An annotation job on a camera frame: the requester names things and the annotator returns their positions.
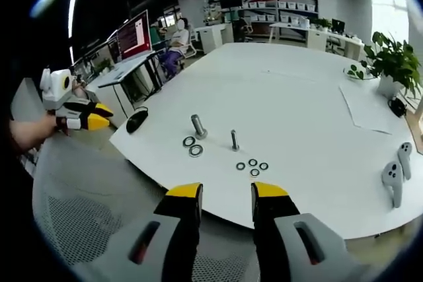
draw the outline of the white vr controller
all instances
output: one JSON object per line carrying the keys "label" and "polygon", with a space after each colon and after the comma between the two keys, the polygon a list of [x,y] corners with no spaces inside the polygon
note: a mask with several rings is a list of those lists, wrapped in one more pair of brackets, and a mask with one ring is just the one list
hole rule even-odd
{"label": "white vr controller", "polygon": [[409,142],[404,142],[398,149],[398,159],[403,168],[403,174],[406,180],[411,179],[410,169],[410,154],[412,145]]}
{"label": "white vr controller", "polygon": [[403,170],[399,161],[392,161],[387,164],[382,172],[382,182],[385,186],[392,187],[394,207],[401,206],[403,199]]}

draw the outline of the computer mouse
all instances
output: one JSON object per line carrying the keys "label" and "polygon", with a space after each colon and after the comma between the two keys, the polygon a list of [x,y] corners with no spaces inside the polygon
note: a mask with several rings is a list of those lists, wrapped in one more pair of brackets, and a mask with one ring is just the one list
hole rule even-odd
{"label": "computer mouse", "polygon": [[126,122],[126,131],[128,133],[133,133],[140,127],[146,117],[148,117],[148,110],[140,110],[133,114]]}

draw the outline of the metal bolt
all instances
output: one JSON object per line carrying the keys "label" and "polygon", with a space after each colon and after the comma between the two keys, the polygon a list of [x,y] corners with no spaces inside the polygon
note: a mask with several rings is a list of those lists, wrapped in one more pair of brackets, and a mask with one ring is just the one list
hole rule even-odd
{"label": "metal bolt", "polygon": [[232,135],[232,150],[238,151],[239,145],[237,141],[237,132],[235,130],[231,130],[231,135]]}
{"label": "metal bolt", "polygon": [[207,130],[203,128],[203,125],[201,124],[201,121],[198,115],[192,115],[191,121],[192,121],[192,124],[194,125],[194,128],[196,129],[196,138],[198,140],[202,140],[205,137],[207,137]]}

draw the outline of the washer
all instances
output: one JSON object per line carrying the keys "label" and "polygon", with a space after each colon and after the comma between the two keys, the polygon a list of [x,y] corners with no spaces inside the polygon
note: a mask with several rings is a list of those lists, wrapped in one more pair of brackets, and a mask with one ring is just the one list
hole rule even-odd
{"label": "washer", "polygon": [[198,158],[203,153],[203,151],[204,149],[201,145],[193,145],[188,152],[190,157]]}
{"label": "washer", "polygon": [[265,171],[269,168],[269,164],[267,164],[265,162],[261,162],[258,167],[261,169],[261,171]]}
{"label": "washer", "polygon": [[256,168],[253,168],[253,169],[250,171],[250,175],[251,175],[253,178],[256,178],[259,174],[260,174],[260,171],[259,171],[259,170],[257,170]]}
{"label": "washer", "polygon": [[244,162],[238,162],[237,163],[237,170],[242,171],[245,169],[245,163]]}
{"label": "washer", "polygon": [[186,148],[191,148],[195,144],[195,142],[196,142],[196,138],[194,138],[192,136],[189,136],[189,137],[186,137],[184,139],[184,141],[182,142],[182,144]]}
{"label": "washer", "polygon": [[249,160],[249,166],[256,166],[257,165],[257,160],[256,159],[250,159]]}

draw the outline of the desk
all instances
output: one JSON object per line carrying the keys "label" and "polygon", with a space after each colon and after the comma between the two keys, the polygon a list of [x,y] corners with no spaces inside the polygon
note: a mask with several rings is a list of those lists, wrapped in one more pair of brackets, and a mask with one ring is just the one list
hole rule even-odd
{"label": "desk", "polygon": [[139,85],[142,94],[148,95],[154,89],[155,85],[148,70],[148,68],[151,70],[151,65],[146,63],[153,53],[143,52],[117,63],[113,70],[95,78],[85,88],[95,95],[97,101],[107,105],[113,111],[114,115],[110,121],[116,127],[122,125],[134,112],[132,102],[122,85],[125,79],[136,72],[137,78],[142,82]]}
{"label": "desk", "polygon": [[[253,228],[250,183],[257,180],[286,189],[302,213],[343,238],[386,232],[422,213],[423,156],[413,150],[413,176],[401,208],[393,209],[381,171],[412,136],[383,100],[391,135],[353,124],[339,89],[351,83],[342,72],[350,64],[295,46],[225,44],[146,101],[149,117],[139,130],[128,135],[123,125],[110,142],[165,188],[203,183],[203,209],[239,225]],[[356,84],[367,90],[378,82]],[[208,130],[197,141],[204,153],[195,159],[182,146],[194,133],[192,114]],[[238,152],[231,150],[232,129]],[[252,158],[269,164],[256,179],[248,168],[236,169]]]}
{"label": "desk", "polygon": [[345,41],[345,52],[344,56],[348,57],[349,59],[354,59],[356,61],[360,58],[360,51],[364,47],[364,44],[359,39],[352,39],[347,38],[346,36],[343,36],[341,34],[335,34],[332,32],[323,32],[311,28],[303,28],[300,26],[293,26],[290,23],[282,23],[277,22],[270,25],[270,37],[269,37],[269,43],[272,43],[272,38],[274,34],[275,28],[287,28],[292,30],[300,30],[306,32],[306,39],[307,39],[307,47],[313,48],[316,50],[325,51],[326,50],[326,41],[327,38],[330,36],[332,38],[337,38],[339,40]]}
{"label": "desk", "polygon": [[205,54],[220,48],[226,43],[233,42],[233,31],[231,23],[214,24],[195,28],[200,33],[201,42]]}

